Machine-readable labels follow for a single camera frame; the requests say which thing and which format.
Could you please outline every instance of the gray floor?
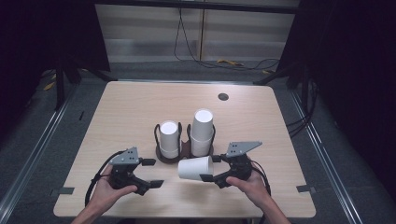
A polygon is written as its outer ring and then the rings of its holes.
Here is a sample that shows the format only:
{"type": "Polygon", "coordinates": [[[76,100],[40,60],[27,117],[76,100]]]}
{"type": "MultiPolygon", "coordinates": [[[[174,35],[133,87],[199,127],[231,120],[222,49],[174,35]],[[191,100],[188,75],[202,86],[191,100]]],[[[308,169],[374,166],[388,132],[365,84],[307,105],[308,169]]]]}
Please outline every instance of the gray floor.
{"type": "MultiPolygon", "coordinates": [[[[254,66],[256,62],[245,62],[254,66]]],[[[140,80],[183,80],[221,81],[225,83],[251,83],[266,75],[261,70],[246,72],[218,68],[204,68],[194,62],[173,63],[113,63],[110,76],[140,80]]],[[[56,195],[52,191],[63,186],[68,171],[78,152],[85,132],[100,100],[106,83],[89,73],[82,72],[82,82],[70,99],[59,125],[44,153],[33,167],[33,174],[12,207],[7,223],[69,223],[71,218],[56,217],[53,207],[56,195]]],[[[286,89],[286,78],[272,81],[271,86],[278,100],[285,123],[299,119],[297,107],[286,89]]],[[[48,80],[42,80],[37,91],[21,116],[13,132],[0,143],[0,195],[4,199],[7,191],[20,173],[29,155],[35,148],[40,135],[45,131],[56,104],[56,90],[43,91],[48,80]]],[[[350,146],[346,137],[336,128],[326,105],[318,98],[313,123],[325,146],[335,170],[340,176],[361,222],[348,220],[346,211],[335,193],[312,141],[305,130],[292,138],[297,157],[302,166],[312,194],[317,214],[312,218],[291,218],[295,223],[396,223],[396,207],[370,167],[350,146]]],[[[101,217],[96,223],[117,223],[118,219],[101,217]]]]}

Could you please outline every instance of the white paper cup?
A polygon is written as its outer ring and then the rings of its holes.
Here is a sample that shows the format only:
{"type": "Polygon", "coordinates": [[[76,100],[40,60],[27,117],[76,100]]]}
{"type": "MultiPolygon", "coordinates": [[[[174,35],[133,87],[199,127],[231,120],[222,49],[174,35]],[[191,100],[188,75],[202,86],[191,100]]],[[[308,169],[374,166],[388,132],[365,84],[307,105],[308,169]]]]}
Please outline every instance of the white paper cup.
{"type": "Polygon", "coordinates": [[[173,151],[165,151],[160,147],[161,154],[168,159],[174,159],[178,156],[178,148],[173,151]]]}
{"type": "Polygon", "coordinates": [[[178,162],[178,177],[182,179],[202,180],[200,175],[213,175],[212,158],[201,157],[178,162]]]}
{"type": "Polygon", "coordinates": [[[195,112],[191,125],[191,136],[198,141],[206,141],[213,135],[213,114],[208,109],[199,109],[195,112]]]}
{"type": "Polygon", "coordinates": [[[160,125],[160,148],[172,152],[178,148],[178,126],[172,120],[164,121],[160,125]]]}
{"type": "Polygon", "coordinates": [[[210,149],[212,138],[206,141],[198,141],[194,137],[191,137],[191,153],[196,157],[206,156],[210,149]]]}

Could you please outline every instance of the person's arm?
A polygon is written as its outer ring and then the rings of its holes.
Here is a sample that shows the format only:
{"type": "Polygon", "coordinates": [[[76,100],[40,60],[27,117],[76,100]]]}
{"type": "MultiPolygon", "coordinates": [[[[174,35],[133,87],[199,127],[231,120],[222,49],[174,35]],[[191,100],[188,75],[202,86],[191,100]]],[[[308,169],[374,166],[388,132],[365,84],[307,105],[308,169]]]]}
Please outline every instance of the person's arm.
{"type": "Polygon", "coordinates": [[[251,172],[251,176],[247,181],[233,176],[227,177],[226,181],[244,192],[264,212],[265,217],[271,224],[290,224],[276,202],[268,194],[262,177],[256,171],[251,172]]]}
{"type": "MultiPolygon", "coordinates": [[[[111,173],[112,165],[108,165],[102,175],[111,173]]],[[[135,185],[123,189],[113,189],[108,183],[109,176],[103,176],[96,183],[95,191],[87,206],[73,220],[72,224],[93,223],[99,216],[110,209],[122,196],[137,191],[135,185]]]]}

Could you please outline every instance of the wooden table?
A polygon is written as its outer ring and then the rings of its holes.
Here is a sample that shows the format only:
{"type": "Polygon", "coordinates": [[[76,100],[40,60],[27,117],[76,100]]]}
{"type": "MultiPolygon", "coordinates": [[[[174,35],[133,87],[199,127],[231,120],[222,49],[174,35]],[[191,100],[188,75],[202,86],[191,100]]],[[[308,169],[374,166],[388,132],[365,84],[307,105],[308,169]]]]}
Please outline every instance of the wooden table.
{"type": "MultiPolygon", "coordinates": [[[[312,217],[316,213],[305,185],[288,131],[274,92],[269,87],[160,82],[110,82],[92,118],[65,187],[72,195],[60,195],[54,213],[75,217],[84,207],[91,179],[113,153],[136,146],[139,156],[156,158],[154,128],[164,120],[181,122],[186,129],[194,112],[210,109],[214,114],[216,138],[214,154],[227,151],[232,141],[262,141],[248,155],[264,168],[273,198],[287,217],[312,217]],[[220,93],[229,96],[219,99],[220,93]]],[[[229,169],[215,163],[215,175],[229,169]]],[[[155,166],[138,166],[134,172],[145,180],[163,179],[160,189],[144,196],[122,197],[107,211],[109,217],[260,217],[262,212],[239,189],[219,189],[214,183],[180,179],[177,163],[157,160],[155,166]]]]}

